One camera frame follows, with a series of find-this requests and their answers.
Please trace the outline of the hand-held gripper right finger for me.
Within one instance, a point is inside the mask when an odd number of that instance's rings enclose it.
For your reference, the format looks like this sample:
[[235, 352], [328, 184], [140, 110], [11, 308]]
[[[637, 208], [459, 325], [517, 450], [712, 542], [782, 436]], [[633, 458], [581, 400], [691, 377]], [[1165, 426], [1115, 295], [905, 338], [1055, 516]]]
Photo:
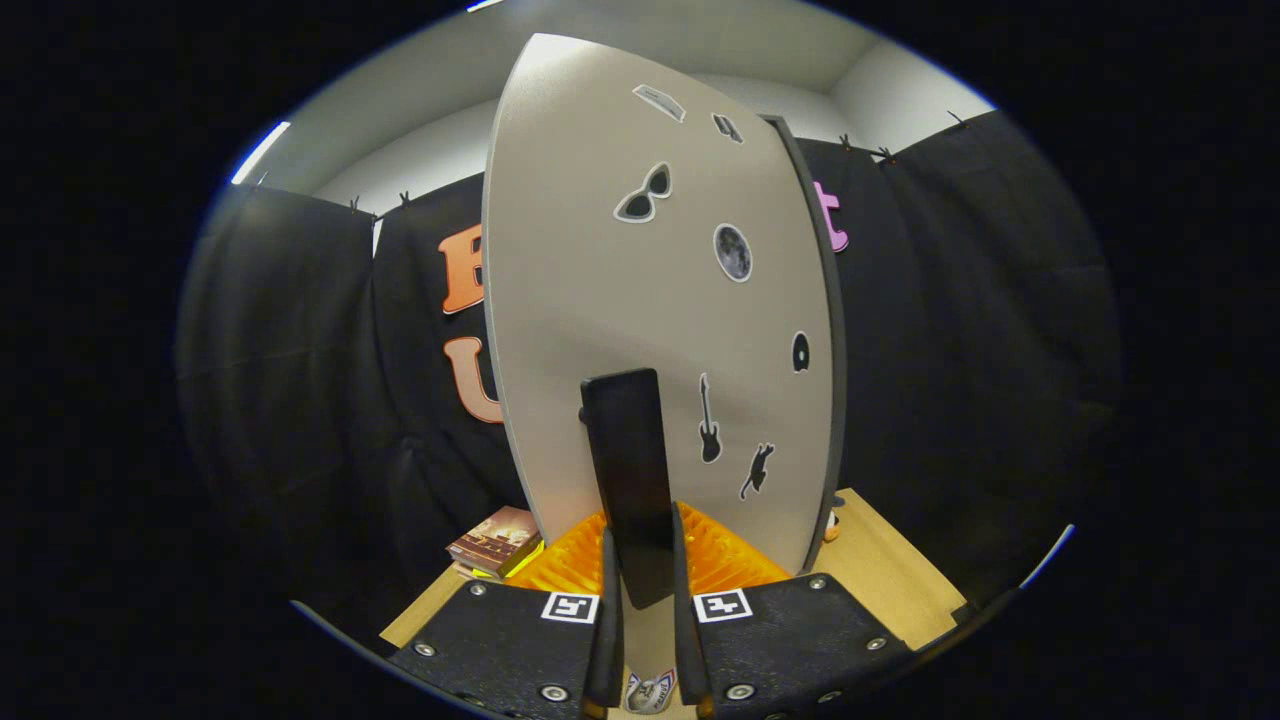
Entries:
[[675, 669], [699, 719], [832, 719], [916, 655], [832, 575], [696, 593], [694, 511], [671, 506]]

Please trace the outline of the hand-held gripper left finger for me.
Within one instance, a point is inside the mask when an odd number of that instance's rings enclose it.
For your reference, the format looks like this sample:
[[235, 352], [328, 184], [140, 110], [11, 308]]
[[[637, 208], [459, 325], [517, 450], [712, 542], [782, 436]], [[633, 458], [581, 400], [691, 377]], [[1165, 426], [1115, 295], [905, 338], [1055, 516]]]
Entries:
[[604, 719], [623, 694], [623, 619], [603, 512], [503, 583], [470, 582], [390, 656], [489, 719]]

